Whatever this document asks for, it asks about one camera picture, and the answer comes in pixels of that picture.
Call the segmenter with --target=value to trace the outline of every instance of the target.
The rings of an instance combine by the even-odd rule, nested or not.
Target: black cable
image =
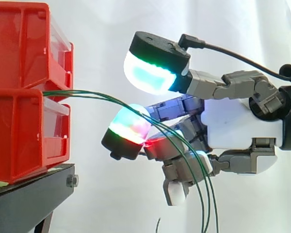
[[[159,225],[160,225],[160,222],[161,222],[161,218],[159,218],[159,220],[156,223],[155,233],[159,233]]]
[[[272,70],[270,70],[270,69],[268,69],[266,67],[263,67],[260,64],[254,62],[254,61],[252,61],[252,60],[250,60],[250,59],[248,59],[248,58],[246,58],[244,56],[241,56],[241,55],[239,55],[239,54],[237,54],[235,52],[226,50],[226,49],[224,49],[222,47],[219,47],[219,46],[207,44],[207,43],[204,44],[204,46],[207,49],[214,50],[214,51],[217,51],[217,52],[220,52],[220,53],[224,53],[224,54],[226,54],[228,56],[231,56],[231,57],[234,57],[234,58],[236,58],[236,59],[238,59],[240,61],[243,61],[243,62],[245,62],[245,63],[247,63],[247,64],[249,64],[249,65],[251,65],[251,66],[253,66],[253,67],[255,67],[255,68],[257,68],[257,69],[259,69],[259,70],[261,70],[261,71],[263,71],[263,72],[265,72],[267,74],[269,74],[269,75],[271,75],[271,76],[274,76],[275,78],[278,78],[278,79],[281,79],[281,80],[284,80],[284,81],[291,81],[290,78],[282,76],[282,75],[280,75],[280,74],[278,74],[278,73],[276,73],[276,72],[274,72],[274,71],[272,71]]]
[[[227,49],[224,49],[222,47],[219,47],[219,46],[216,46],[216,45],[211,45],[211,44],[207,44],[204,40],[200,40],[198,39],[197,37],[194,37],[194,36],[191,36],[191,35],[186,35],[186,34],[182,34],[179,42],[178,42],[179,46],[182,47],[184,50],[187,50],[187,48],[195,48],[195,49],[204,49],[204,48],[207,48],[209,50],[213,50],[213,51],[217,51],[217,52],[220,52],[220,53],[224,53],[228,56],[231,56],[231,57],[234,57],[242,62],[245,62],[271,76],[274,76],[275,78],[278,78],[278,79],[281,79],[281,80],[284,80],[284,81],[289,81],[291,82],[291,77],[286,77],[286,76],[283,76],[283,75],[280,75],[276,72],[273,72],[272,70],[264,67],[264,66],[261,66],[260,64],[244,57],[244,56],[241,56],[235,52],[232,52],[230,50],[227,50]]]

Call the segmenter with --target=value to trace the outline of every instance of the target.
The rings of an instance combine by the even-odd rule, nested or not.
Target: cable
[[[282,76],[282,75],[280,75],[280,74],[278,74],[278,73],[276,73],[276,72],[274,72],[274,71],[272,71],[272,70],[270,70],[270,69],[268,69],[266,67],[263,67],[262,65],[260,65],[260,64],[258,64],[256,62],[254,62],[254,61],[252,61],[252,60],[250,60],[250,59],[248,59],[248,58],[246,58],[244,56],[241,56],[241,55],[239,55],[239,54],[237,54],[235,52],[232,52],[230,50],[224,49],[224,48],[216,46],[216,45],[207,44],[207,43],[205,44],[205,48],[210,49],[210,50],[214,50],[214,51],[217,51],[217,52],[220,52],[220,53],[224,53],[224,54],[226,54],[228,56],[231,56],[231,57],[234,57],[234,58],[236,58],[236,59],[238,59],[238,60],[240,60],[242,62],[245,62],[245,63],[247,63],[247,64],[249,64],[249,65],[251,65],[251,66],[253,66],[253,67],[255,67],[255,68],[257,68],[257,69],[259,69],[259,70],[261,70],[261,71],[263,71],[263,72],[265,72],[267,74],[269,74],[269,75],[271,75],[271,76],[274,76],[275,78],[278,78],[278,79],[281,79],[281,80],[284,80],[284,81],[291,81],[290,78]]]
[[[73,93],[79,93],[79,94],[94,94],[94,95],[99,95],[99,96],[103,96],[104,98],[106,99],[102,99],[102,98],[97,98],[97,97],[89,97],[89,96],[76,96],[76,95],[72,95]],[[207,183],[207,179],[206,179],[206,176],[208,177],[208,180],[210,182],[210,188],[211,188],[211,192],[212,192],[212,197],[213,197],[213,200],[214,200],[214,208],[215,208],[215,213],[216,213],[216,226],[217,226],[217,232],[218,232],[218,215],[217,215],[217,207],[216,207],[216,201],[215,201],[215,195],[214,195],[214,190],[213,190],[213,186],[212,186],[212,183],[211,183],[211,180],[210,180],[210,177],[208,175],[208,173],[206,173],[206,170],[199,158],[199,156],[197,155],[196,151],[192,148],[191,144],[186,140],[184,139],[181,135],[179,135],[176,131],[174,131],[173,129],[171,129],[170,127],[162,124],[161,122],[155,120],[155,119],[152,119],[146,115],[143,115],[141,113],[139,113],[138,111],[134,110],[133,108],[131,108],[129,105],[125,104],[124,102],[112,97],[112,96],[109,96],[109,95],[106,95],[106,94],[102,94],[102,93],[99,93],[99,92],[91,92],[91,91],[84,91],[84,90],[69,90],[69,91],[50,91],[50,92],[45,92],[44,93],[45,96],[54,96],[54,95],[62,95],[62,96],[67,96],[67,97],[83,97],[83,98],[90,98],[90,99],[101,99],[101,100],[107,100],[107,101],[111,101],[111,102],[115,102],[115,103],[118,103],[128,109],[130,109],[131,111],[133,111],[134,113],[140,115],[141,117],[145,118],[146,120],[148,120],[151,124],[153,124],[156,128],[157,125],[160,125],[160,127],[162,127],[163,129],[167,130],[168,132],[172,133],[174,136],[176,136],[178,139],[180,139],[183,143],[185,143],[189,149],[193,152],[195,158],[197,159],[199,165],[201,166],[201,169],[202,169],[202,173],[203,173],[203,177],[204,177],[204,181],[205,181],[205,186],[206,186],[206,190],[207,190],[207,196],[208,196],[208,209],[209,209],[209,212],[208,212],[208,218],[207,218],[207,224],[206,224],[206,227],[204,229],[204,231],[202,232],[206,232],[207,229],[208,229],[208,225],[209,225],[209,221],[210,221],[210,195],[209,195],[209,188],[208,188],[208,183]],[[200,190],[199,190],[199,187],[198,187],[198,184],[197,184],[197,189],[199,191],[199,194],[200,194],[200,197],[201,197],[201,202],[202,202],[202,212],[204,212],[204,208],[203,208],[203,200],[202,200],[202,196],[201,196],[201,193],[200,193]]]
[[[157,220],[155,233],[159,233],[159,225],[160,225],[160,222],[161,222],[161,218],[159,218],[159,220]]]
[[[77,96],[77,95],[72,95],[73,93],[79,93],[79,94],[95,94],[95,95],[103,96],[104,98],[91,97],[91,96]],[[82,90],[72,90],[72,91],[50,91],[50,92],[45,92],[45,93],[44,93],[44,96],[54,96],[54,95],[56,95],[56,96],[61,95],[61,96],[66,96],[66,97],[82,97],[82,98],[90,98],[90,99],[99,99],[99,100],[111,101],[111,102],[115,102],[115,103],[118,103],[118,104],[120,104],[120,105],[122,105],[122,106],[124,106],[124,107],[129,108],[130,110],[132,110],[133,112],[135,112],[136,114],[138,114],[138,115],[140,115],[140,116],[143,115],[143,114],[139,113],[138,111],[132,109],[130,106],[128,106],[127,104],[123,103],[122,101],[117,100],[117,99],[115,99],[115,98],[113,98],[113,97],[111,97],[111,96],[108,96],[108,95],[105,95],[105,94],[102,94],[102,93],[89,92],[89,91],[82,91]],[[195,182],[195,184],[196,184],[196,187],[197,187],[198,192],[199,192],[199,195],[200,195],[200,199],[201,199],[201,203],[202,203],[202,212],[203,212],[203,215],[202,215],[202,233],[206,232],[206,231],[207,231],[207,227],[205,228],[205,230],[203,230],[203,228],[204,228],[204,227],[203,227],[203,226],[204,226],[204,205],[203,205],[202,194],[201,194],[200,188],[199,188],[199,186],[198,186],[197,179],[196,179],[196,177],[195,177],[195,175],[194,175],[192,169],[190,168],[189,162],[187,161],[185,155],[184,155],[184,154],[181,152],[181,150],[177,147],[177,145],[172,141],[172,139],[171,139],[171,138],[170,138],[170,137],[169,137],[165,132],[163,132],[163,130],[161,130],[161,128],[160,128],[160,127],[162,127],[162,128],[165,128],[165,129],[167,128],[167,129],[168,129],[169,127],[165,126],[165,125],[162,124],[161,122],[155,122],[154,119],[152,119],[152,118],[147,119],[147,120],[148,120],[151,124],[153,124],[157,129],[159,129],[159,130],[160,130],[160,131],[161,131],[161,132],[166,136],[166,138],[168,138],[168,140],[170,140],[170,142],[173,144],[173,146],[175,146],[175,148],[178,150],[178,152],[183,156],[183,158],[184,158],[184,160],[185,160],[185,162],[186,162],[186,164],[187,164],[187,166],[188,166],[188,168],[189,168],[189,170],[190,170],[190,172],[191,172],[191,174],[192,174],[192,176],[193,176],[193,178],[194,178],[194,182]],[[169,131],[170,131],[171,133],[173,133],[173,134],[175,133],[176,135],[178,135],[178,137],[182,138],[182,140],[186,141],[182,136],[180,136],[180,135],[179,135],[177,132],[175,132],[174,130],[169,129]],[[201,161],[199,161],[200,158],[197,156],[197,154],[196,154],[196,158],[197,158],[198,162],[200,163]],[[203,175],[204,175],[205,168],[203,167],[203,164],[202,164],[202,163],[200,163],[200,165],[201,165],[201,167],[202,167],[202,171],[203,171]]]
[[[195,48],[195,49],[210,49],[210,50],[214,50],[220,53],[224,53],[228,56],[234,57],[242,62],[245,62],[271,76],[274,76],[275,78],[284,80],[284,81],[289,81],[291,82],[291,78],[285,77],[283,75],[280,75],[244,56],[241,56],[240,54],[237,54],[235,52],[232,52],[230,50],[224,49],[222,47],[216,46],[216,45],[212,45],[212,44],[208,44],[206,43],[204,40],[200,40],[197,37],[191,36],[191,35],[186,35],[183,34],[178,42],[179,46],[182,47],[184,50],[186,50],[187,48]]]

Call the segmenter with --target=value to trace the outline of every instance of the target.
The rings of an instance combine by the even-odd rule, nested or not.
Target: white backdrop
[[[291,13],[284,0],[48,0],[75,45],[75,88],[150,105],[155,97],[125,78],[123,61],[135,31],[178,40],[198,36],[278,71],[291,63]],[[191,50],[191,68],[222,75],[251,67],[224,55]],[[168,207],[161,164],[139,158],[115,161],[100,141],[118,106],[98,100],[69,100],[71,160],[80,185],[53,216],[51,233],[200,232],[195,189],[186,204]],[[254,177],[221,173],[213,178],[222,233],[291,233],[291,152]],[[210,233],[215,232],[214,221]]]

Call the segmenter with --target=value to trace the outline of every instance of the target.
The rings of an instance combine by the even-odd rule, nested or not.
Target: black sensor cap
[[[129,51],[137,58],[180,74],[187,66],[190,54],[163,37],[146,32],[136,32]]]
[[[116,160],[126,158],[135,160],[143,145],[133,143],[108,128],[102,141],[102,145],[111,151],[110,156]]]

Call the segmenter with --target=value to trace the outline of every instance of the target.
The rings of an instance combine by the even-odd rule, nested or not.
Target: green wire
[[[97,97],[87,97],[87,96],[76,96],[76,95],[72,95],[72,94],[75,94],[75,93],[78,93],[78,94],[94,94],[94,95],[99,95],[99,96],[103,96],[104,98],[97,98]],[[148,120],[150,123],[152,123],[153,125],[155,125],[156,128],[158,128],[157,126],[159,125],[160,127],[162,127],[164,130],[170,132],[171,134],[173,134],[175,137],[177,137],[178,139],[180,139],[185,145],[188,146],[188,148],[193,152],[195,158],[197,159],[197,161],[199,162],[200,166],[201,166],[201,169],[202,169],[202,173],[203,173],[203,177],[204,177],[204,180],[205,180],[205,186],[206,186],[206,190],[207,190],[207,196],[208,196],[208,218],[207,218],[207,224],[206,224],[206,227],[205,229],[202,231],[202,232],[206,232],[207,229],[208,229],[208,226],[209,226],[209,221],[210,221],[210,195],[209,195],[209,188],[208,188],[208,183],[207,183],[207,179],[205,177],[205,175],[207,176],[208,180],[209,180],[209,183],[210,183],[210,188],[211,188],[211,192],[212,192],[212,198],[213,198],[213,202],[214,202],[214,208],[215,208],[215,215],[216,215],[216,228],[217,228],[217,233],[219,232],[218,229],[219,229],[219,226],[218,226],[218,214],[217,214],[217,208],[216,208],[216,200],[215,200],[215,195],[214,195],[214,190],[213,190],[213,185],[211,183],[211,179],[208,175],[208,173],[206,172],[205,170],[205,167],[203,166],[198,154],[196,153],[196,151],[192,148],[191,144],[185,140],[181,135],[179,135],[176,131],[174,131],[173,129],[171,129],[170,127],[162,124],[161,122],[149,117],[149,116],[146,116],[146,115],[143,115],[141,113],[139,113],[138,111],[132,109],[129,105],[125,104],[124,102],[112,97],[112,96],[109,96],[109,95],[106,95],[106,94],[102,94],[102,93],[98,93],[98,92],[90,92],[90,91],[83,91],[83,90],[70,90],[70,91],[50,91],[50,92],[45,92],[44,93],[45,96],[54,96],[54,95],[62,95],[62,96],[67,96],[67,97],[82,97],[82,98],[90,98],[90,99],[99,99],[99,100],[107,100],[107,101],[110,101],[112,100],[111,102],[114,102],[114,103],[118,103],[124,107],[127,107],[128,109],[130,109],[131,111],[133,111],[134,113],[140,115],[141,117],[143,118],[147,118],[146,120]],[[177,147],[173,142],[172,140],[169,138],[169,136],[167,136],[162,130],[160,130],[165,136],[166,138],[168,138],[168,140],[171,141],[171,143]]]
[[[135,110],[132,109],[129,105],[125,104],[124,102],[112,97],[112,96],[109,96],[109,95],[106,95],[106,94],[102,94],[102,93],[98,93],[98,92],[91,92],[91,91],[84,91],[84,90],[71,90],[71,91],[59,91],[59,92],[71,92],[71,93],[80,93],[80,94],[94,94],[94,95],[101,95],[101,96],[104,96],[106,98],[110,98],[110,99],[113,99],[114,101],[118,102],[119,104],[121,104],[122,106],[125,106],[127,108],[129,108],[131,111],[133,111],[134,113]],[[206,227],[204,229],[203,232],[207,232],[207,229],[208,229],[208,226],[209,226],[209,222],[210,222],[210,194],[209,194],[209,188],[208,188],[208,183],[207,183],[207,179],[210,183],[210,188],[211,188],[211,192],[212,192],[212,199],[213,199],[213,203],[214,203],[214,209],[215,209],[215,216],[216,216],[216,228],[217,228],[217,232],[218,232],[218,229],[219,229],[219,223],[218,223],[218,212],[217,212],[217,207],[216,207],[216,199],[215,199],[215,195],[214,195],[214,189],[213,189],[213,185],[212,185],[212,182],[211,182],[211,179],[208,175],[208,173],[206,172],[205,170],[205,167],[203,166],[199,156],[197,155],[196,151],[192,148],[191,144],[185,140],[182,136],[180,136],[176,131],[174,131],[173,129],[171,129],[170,127],[162,124],[161,122],[147,116],[147,115],[143,115],[143,117],[147,117],[149,119],[151,119],[151,121],[155,121],[157,124],[161,125],[162,127],[164,127],[165,130],[169,131],[170,133],[172,133],[174,136],[176,136],[178,139],[180,139],[184,144],[186,144],[188,146],[188,148],[193,152],[195,158],[198,160],[199,162],[199,165],[202,169],[202,173],[203,173],[203,178],[204,178],[204,181],[205,181],[205,186],[206,186],[206,190],[207,190],[207,197],[208,197],[208,217],[207,217],[207,223],[206,223]]]

